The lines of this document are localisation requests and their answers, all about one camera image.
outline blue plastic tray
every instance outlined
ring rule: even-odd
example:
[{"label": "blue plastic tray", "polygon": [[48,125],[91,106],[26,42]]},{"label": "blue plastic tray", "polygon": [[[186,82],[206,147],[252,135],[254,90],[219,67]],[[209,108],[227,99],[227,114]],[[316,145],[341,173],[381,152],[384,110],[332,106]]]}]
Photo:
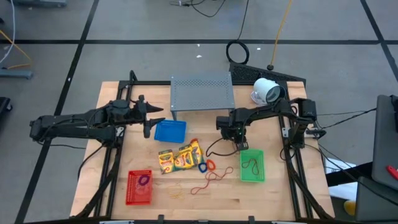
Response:
[{"label": "blue plastic tray", "polygon": [[183,143],[187,122],[164,120],[156,124],[155,140]]}]

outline red object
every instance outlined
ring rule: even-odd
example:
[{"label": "red object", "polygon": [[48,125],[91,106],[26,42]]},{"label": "red object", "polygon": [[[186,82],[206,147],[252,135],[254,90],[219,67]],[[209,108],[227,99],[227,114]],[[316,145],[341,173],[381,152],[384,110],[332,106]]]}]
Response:
[{"label": "red object", "polygon": [[211,159],[208,159],[206,161],[206,166],[207,166],[207,169],[210,170],[210,171],[213,171],[213,170],[216,169],[216,164]]},{"label": "red object", "polygon": [[[148,183],[142,185],[140,178],[149,177]],[[152,171],[132,170],[127,179],[126,205],[149,205],[152,200]]]},{"label": "red object", "polygon": [[396,180],[398,180],[398,171],[393,166],[387,166],[387,171],[393,176]]},{"label": "red object", "polygon": [[225,169],[225,172],[224,172],[223,175],[218,175],[218,174],[216,174],[213,171],[207,172],[207,174],[205,175],[205,179],[207,180],[207,184],[204,187],[194,187],[194,188],[192,188],[191,189],[191,194],[192,195],[197,194],[200,190],[207,188],[209,186],[209,184],[210,184],[210,181],[212,181],[212,180],[222,180],[225,177],[225,175],[232,174],[232,172],[234,172],[234,169],[232,167],[227,167]]}]

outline gray floor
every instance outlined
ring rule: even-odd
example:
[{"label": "gray floor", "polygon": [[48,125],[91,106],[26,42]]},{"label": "gray floor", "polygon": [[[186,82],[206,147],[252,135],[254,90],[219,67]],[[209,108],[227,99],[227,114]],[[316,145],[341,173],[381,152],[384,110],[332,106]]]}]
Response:
[{"label": "gray floor", "polygon": [[[62,9],[16,7],[17,38],[33,40],[80,39],[92,0],[69,0]],[[213,12],[220,1],[198,6]],[[368,1],[384,38],[398,39],[394,0]],[[242,39],[274,39],[287,0],[252,0]],[[169,6],[167,0],[100,0],[88,39],[233,39],[239,34],[245,1],[229,0],[214,18],[191,7]],[[0,17],[11,33],[11,7],[0,1]],[[281,39],[377,40],[359,1],[294,1]],[[6,51],[0,45],[0,55]],[[0,129],[0,217],[15,220],[41,147],[29,139],[29,121],[52,114],[77,45],[22,44],[32,57],[32,80],[0,78],[0,96],[10,97],[14,110]],[[266,68],[273,45],[248,45],[248,65]],[[398,45],[389,46],[398,57]],[[241,49],[231,48],[236,60]],[[25,62],[13,50],[4,65]],[[377,95],[398,95],[397,80],[380,45],[279,45],[275,71],[307,79],[308,97],[318,113],[366,110]],[[101,82],[127,79],[133,69],[140,80],[168,80],[173,73],[227,71],[224,44],[85,45],[68,92],[63,113],[79,113],[96,104]],[[374,113],[330,128],[321,143],[347,162],[372,158]],[[322,116],[331,124],[346,116]],[[75,146],[85,141],[58,139]],[[69,215],[76,172],[83,158],[78,149],[51,148],[26,221],[53,220]]]}]

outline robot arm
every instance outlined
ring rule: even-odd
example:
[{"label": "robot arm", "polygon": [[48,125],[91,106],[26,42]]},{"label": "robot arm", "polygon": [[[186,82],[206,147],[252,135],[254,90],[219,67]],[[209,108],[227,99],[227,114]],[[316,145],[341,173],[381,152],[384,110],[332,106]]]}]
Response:
[{"label": "robot arm", "polygon": [[[292,110],[292,104],[297,104],[296,114]],[[236,148],[245,150],[249,148],[246,141],[246,126],[250,126],[253,121],[266,119],[275,116],[285,116],[291,119],[295,125],[287,133],[289,143],[294,147],[304,147],[304,133],[308,124],[317,120],[315,102],[308,99],[296,98],[292,101],[279,99],[273,104],[260,106],[253,109],[237,108],[229,112],[229,116],[218,116],[216,128],[221,130],[221,135],[225,140],[234,141]]]},{"label": "robot arm", "polygon": [[133,108],[126,100],[110,101],[107,105],[83,114],[60,116],[45,115],[30,122],[30,137],[43,142],[55,137],[97,139],[112,143],[116,139],[116,127],[126,124],[143,124],[144,137],[149,138],[150,129],[164,118],[147,120],[146,114],[162,111],[162,108],[144,102],[144,95],[133,101]]}]

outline wooden table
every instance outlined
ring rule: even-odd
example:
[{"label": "wooden table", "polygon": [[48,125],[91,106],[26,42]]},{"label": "wooden table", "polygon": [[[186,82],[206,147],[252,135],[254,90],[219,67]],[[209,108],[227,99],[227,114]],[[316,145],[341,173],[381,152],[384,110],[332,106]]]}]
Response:
[{"label": "wooden table", "polygon": [[[99,93],[97,107],[114,100],[118,82],[104,82]],[[288,82],[290,98],[306,98],[302,82]],[[234,86],[236,107],[253,108],[256,105],[250,99],[252,86]],[[166,117],[172,119],[170,108],[170,86],[133,86],[132,99],[145,95],[152,105],[164,108],[158,113],[148,114],[149,118]],[[216,130],[216,116],[227,116],[223,111],[187,111],[178,114],[179,119],[187,122],[185,143],[198,138],[202,150],[221,137]],[[254,215],[256,220],[295,220],[290,196],[290,187],[286,164],[279,157],[282,149],[282,138],[278,118],[263,119],[253,122],[248,127],[247,139],[249,147],[264,150],[265,183],[247,183],[240,181],[239,155],[229,157],[211,156],[217,166],[217,173],[223,173],[231,166],[232,174],[223,180],[212,182],[210,186],[196,195],[190,194],[190,189],[204,186],[204,174],[197,168],[160,174],[158,152],[165,149],[177,150],[183,144],[159,142],[154,140],[155,128],[152,128],[150,139],[144,139],[141,125],[128,126],[125,137],[119,177],[116,187],[112,219],[156,220],[158,215],[165,215],[166,220],[248,220]],[[318,147],[316,140],[306,139],[306,144]],[[99,142],[90,140],[85,157],[100,146]],[[212,150],[228,153],[233,150],[231,141],[220,141]],[[307,177],[308,189],[327,213],[334,216],[326,183],[321,155],[311,147],[301,150],[302,160]],[[92,198],[99,186],[101,170],[104,161],[103,149],[91,158],[81,170],[72,205],[71,215],[80,212]],[[129,170],[151,169],[153,173],[153,191],[151,205],[126,206],[127,173]],[[177,184],[182,186],[184,198],[173,199],[168,188]],[[297,188],[302,217],[305,217],[302,194]]]}]

